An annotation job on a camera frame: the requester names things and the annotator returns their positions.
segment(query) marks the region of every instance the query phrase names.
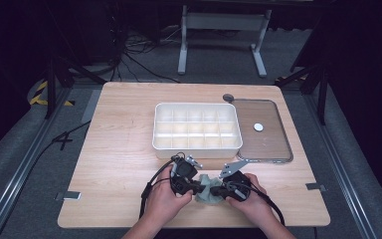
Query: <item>human hand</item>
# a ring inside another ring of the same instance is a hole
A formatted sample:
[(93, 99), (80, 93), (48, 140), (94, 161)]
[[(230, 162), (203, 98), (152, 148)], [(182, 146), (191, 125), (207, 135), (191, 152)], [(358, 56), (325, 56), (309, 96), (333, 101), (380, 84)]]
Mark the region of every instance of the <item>human hand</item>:
[(192, 190), (181, 197), (173, 192), (170, 186), (171, 169), (172, 165), (169, 165), (157, 176), (158, 182), (152, 187), (143, 214), (143, 217), (149, 217), (154, 223), (159, 223), (160, 227), (172, 220), (182, 207), (192, 200)]
[[(255, 175), (250, 173), (245, 173), (245, 175), (260, 191), (267, 194), (266, 190), (259, 185), (259, 181)], [(265, 227), (266, 224), (270, 224), (273, 221), (278, 221), (273, 213), (272, 207), (254, 191), (252, 191), (247, 200), (243, 202), (232, 197), (227, 197), (226, 201), (228, 201), (231, 206), (243, 212), (251, 222), (260, 228)]]

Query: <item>table leg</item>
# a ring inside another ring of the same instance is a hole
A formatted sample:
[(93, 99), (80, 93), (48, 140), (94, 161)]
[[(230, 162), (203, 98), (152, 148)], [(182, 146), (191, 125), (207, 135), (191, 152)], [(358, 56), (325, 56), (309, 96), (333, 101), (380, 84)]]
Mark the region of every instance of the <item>table leg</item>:
[(263, 39), (265, 38), (266, 31), (268, 29), (269, 21), (271, 18), (272, 10), (266, 11), (265, 19), (263, 20), (262, 26), (260, 27), (259, 41), (257, 44), (251, 45), (251, 50), (253, 52), (254, 60), (256, 62), (257, 70), (259, 71), (259, 76), (264, 78), (267, 76), (266, 68), (262, 60), (262, 55), (260, 49), (262, 48)]
[(182, 7), (182, 41), (179, 53), (178, 74), (184, 75), (187, 65), (187, 6)]

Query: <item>white plastic tray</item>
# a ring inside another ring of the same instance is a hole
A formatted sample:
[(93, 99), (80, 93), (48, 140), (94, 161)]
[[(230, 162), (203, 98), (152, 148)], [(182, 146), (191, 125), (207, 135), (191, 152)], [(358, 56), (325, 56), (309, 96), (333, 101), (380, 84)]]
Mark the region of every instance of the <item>white plastic tray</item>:
[(178, 152), (194, 158), (232, 158), (243, 141), (230, 104), (162, 103), (156, 106), (153, 147), (158, 158)]

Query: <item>person's right hand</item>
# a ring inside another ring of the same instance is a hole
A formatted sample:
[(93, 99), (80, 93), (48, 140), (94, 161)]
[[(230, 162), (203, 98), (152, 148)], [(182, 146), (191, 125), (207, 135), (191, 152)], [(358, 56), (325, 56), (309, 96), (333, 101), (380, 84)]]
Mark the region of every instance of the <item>person's right hand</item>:
[[(245, 175), (260, 191), (267, 194), (266, 190), (259, 185), (259, 181), (255, 175), (250, 173), (245, 173)], [(266, 224), (264, 223), (265, 221), (269, 222), (273, 218), (276, 219), (272, 211), (272, 207), (254, 191), (252, 191), (247, 200), (243, 202), (240, 202), (232, 197), (227, 197), (226, 201), (228, 201), (231, 206), (242, 211), (247, 218), (258, 227), (262, 227)]]

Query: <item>person's left hand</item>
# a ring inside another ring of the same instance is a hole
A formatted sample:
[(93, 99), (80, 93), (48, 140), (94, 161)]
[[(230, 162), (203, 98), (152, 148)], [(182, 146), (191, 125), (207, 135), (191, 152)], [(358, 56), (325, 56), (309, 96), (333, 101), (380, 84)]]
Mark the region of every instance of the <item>person's left hand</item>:
[(181, 197), (173, 192), (170, 186), (170, 170), (172, 165), (167, 166), (157, 177), (157, 182), (148, 196), (143, 217), (149, 217), (154, 223), (160, 223), (160, 227), (172, 220), (178, 212), (192, 200), (192, 190)]

